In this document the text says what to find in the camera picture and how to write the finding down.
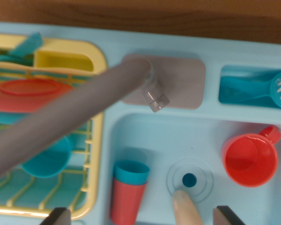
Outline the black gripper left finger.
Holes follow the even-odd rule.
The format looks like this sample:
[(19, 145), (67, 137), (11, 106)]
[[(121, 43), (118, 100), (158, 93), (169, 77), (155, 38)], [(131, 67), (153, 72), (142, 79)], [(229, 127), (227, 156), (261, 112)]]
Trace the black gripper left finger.
[(71, 211), (65, 207), (54, 208), (40, 225), (71, 225)]

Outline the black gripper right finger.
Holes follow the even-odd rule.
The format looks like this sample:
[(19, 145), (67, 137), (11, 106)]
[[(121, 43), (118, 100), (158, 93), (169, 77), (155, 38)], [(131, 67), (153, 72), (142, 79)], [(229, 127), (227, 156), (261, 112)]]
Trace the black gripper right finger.
[(229, 206), (213, 208), (213, 225), (245, 225)]

